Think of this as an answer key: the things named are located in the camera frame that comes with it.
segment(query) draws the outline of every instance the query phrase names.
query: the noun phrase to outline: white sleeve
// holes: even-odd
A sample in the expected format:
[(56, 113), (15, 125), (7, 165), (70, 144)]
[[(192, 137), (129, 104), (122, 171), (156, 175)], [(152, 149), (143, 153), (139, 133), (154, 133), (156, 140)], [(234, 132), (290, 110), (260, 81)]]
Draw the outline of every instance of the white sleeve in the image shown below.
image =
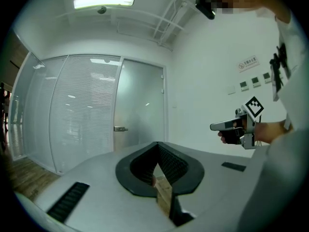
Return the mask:
[(279, 46), (285, 43), (288, 66), (293, 73), (308, 54), (308, 39), (292, 12), (289, 24), (277, 18), (276, 21), (279, 29)]

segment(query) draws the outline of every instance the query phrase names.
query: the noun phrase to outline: person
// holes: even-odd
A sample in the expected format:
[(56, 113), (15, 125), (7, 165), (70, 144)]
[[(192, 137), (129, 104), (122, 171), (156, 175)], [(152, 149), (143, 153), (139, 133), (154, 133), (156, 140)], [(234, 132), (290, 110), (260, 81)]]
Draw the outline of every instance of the person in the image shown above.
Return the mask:
[[(298, 25), (293, 13), (281, 0), (215, 0), (221, 3), (221, 7), (243, 9), (245, 11), (267, 8), (275, 14), (275, 20), (278, 25), (280, 37), (279, 46), (285, 43), (287, 53), (287, 63), (289, 69), (301, 66), (305, 56), (308, 54), (307, 38)], [(285, 120), (274, 123), (256, 123), (255, 140), (265, 143), (271, 143), (279, 136), (293, 130), (292, 124), (285, 126)], [(246, 129), (247, 121), (243, 120), (243, 127)], [(225, 138), (219, 132), (218, 136), (226, 144)]]
[(7, 95), (4, 97), (4, 126), (5, 126), (5, 132), (8, 131), (6, 125), (8, 124), (8, 116), (9, 116), (9, 106), (10, 106), (10, 92), (7, 92)]
[(5, 150), (5, 139), (3, 133), (3, 105), (4, 105), (4, 83), (0, 84), (0, 118), (1, 118), (1, 128), (0, 128), (0, 145), (2, 150)]

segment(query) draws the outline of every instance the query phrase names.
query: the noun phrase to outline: ceiling light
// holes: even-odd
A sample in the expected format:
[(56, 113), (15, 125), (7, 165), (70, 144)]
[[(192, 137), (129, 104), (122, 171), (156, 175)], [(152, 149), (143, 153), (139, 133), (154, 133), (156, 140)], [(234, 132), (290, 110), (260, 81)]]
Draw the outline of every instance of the ceiling light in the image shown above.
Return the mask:
[(98, 5), (124, 5), (132, 6), (134, 0), (74, 0), (74, 8), (81, 9)]
[(94, 64), (109, 64), (109, 65), (119, 65), (119, 62), (117, 61), (110, 61), (110, 60), (104, 60), (104, 59), (97, 59), (97, 58), (91, 58), (90, 61)]

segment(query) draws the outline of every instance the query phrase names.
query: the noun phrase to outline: black vent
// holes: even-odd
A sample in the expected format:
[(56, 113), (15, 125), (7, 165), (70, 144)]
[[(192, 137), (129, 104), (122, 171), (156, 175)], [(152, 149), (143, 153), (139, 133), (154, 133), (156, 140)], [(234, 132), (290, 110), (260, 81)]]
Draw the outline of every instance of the black vent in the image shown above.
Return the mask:
[(243, 166), (243, 165), (239, 165), (239, 164), (235, 164), (235, 163), (231, 163), (231, 162), (224, 162), (221, 164), (221, 166), (224, 166), (226, 168), (231, 168), (231, 169), (234, 169), (234, 170), (237, 170), (237, 171), (245, 171), (246, 169), (246, 166)]
[(157, 151), (156, 147), (153, 147), (142, 155), (136, 157), (130, 165), (130, 170), (136, 178), (151, 185), (156, 164)]
[(166, 179), (172, 185), (188, 171), (188, 163), (159, 145), (158, 163)]
[(72, 210), (75, 208), (79, 200), (83, 197), (89, 185), (76, 182), (47, 212), (48, 215), (64, 222)]

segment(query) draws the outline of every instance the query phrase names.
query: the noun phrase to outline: black slot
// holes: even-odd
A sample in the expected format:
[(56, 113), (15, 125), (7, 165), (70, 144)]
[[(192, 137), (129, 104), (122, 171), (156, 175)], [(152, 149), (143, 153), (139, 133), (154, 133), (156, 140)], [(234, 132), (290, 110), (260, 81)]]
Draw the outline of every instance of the black slot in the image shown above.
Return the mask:
[(245, 171), (245, 169), (246, 169), (246, 166), (238, 165), (238, 164), (227, 162), (227, 161), (222, 163), (221, 166), (224, 166), (226, 168), (231, 168), (231, 169), (241, 171), (241, 172)]
[(77, 203), (83, 197), (88, 188), (89, 185), (76, 182), (65, 194), (62, 195), (53, 207), (50, 208), (47, 214), (63, 223), (76, 207)]

